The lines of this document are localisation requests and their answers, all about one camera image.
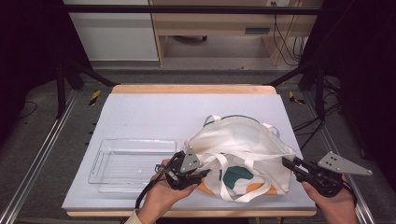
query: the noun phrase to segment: person's right hand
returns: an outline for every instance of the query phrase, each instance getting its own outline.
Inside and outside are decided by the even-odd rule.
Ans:
[[[358,223],[353,196],[346,189],[341,189],[334,197],[327,198],[320,195],[318,191],[307,182],[303,182],[303,187],[309,198],[320,207],[328,223]]]

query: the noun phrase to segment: transparent tray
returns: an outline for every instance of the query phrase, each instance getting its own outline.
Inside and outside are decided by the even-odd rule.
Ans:
[[[172,140],[105,139],[88,182],[101,192],[140,194],[155,174],[155,165],[176,150],[177,142]]]

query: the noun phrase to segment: cabinet door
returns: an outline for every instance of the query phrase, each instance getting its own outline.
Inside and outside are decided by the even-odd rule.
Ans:
[[[145,0],[64,0],[65,4],[147,5]],[[70,13],[91,61],[158,61],[150,14]]]

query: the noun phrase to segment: white tote bag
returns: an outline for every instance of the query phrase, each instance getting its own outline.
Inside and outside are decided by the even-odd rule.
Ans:
[[[203,164],[197,171],[210,169],[198,189],[239,203],[263,194],[286,194],[291,171],[282,165],[282,157],[293,160],[295,152],[279,135],[271,125],[248,117],[209,116],[186,142]]]

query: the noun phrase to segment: table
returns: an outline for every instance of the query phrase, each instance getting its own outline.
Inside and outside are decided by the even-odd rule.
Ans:
[[[273,87],[249,85],[119,85],[108,96],[76,178],[64,200],[71,217],[128,217],[134,199],[99,192],[88,183],[103,139],[175,139],[178,149],[202,127],[208,115],[245,115],[278,128],[281,139],[302,157],[282,100]],[[314,203],[294,177],[287,195],[266,195],[250,203],[228,203],[195,190],[165,217],[313,216]]]

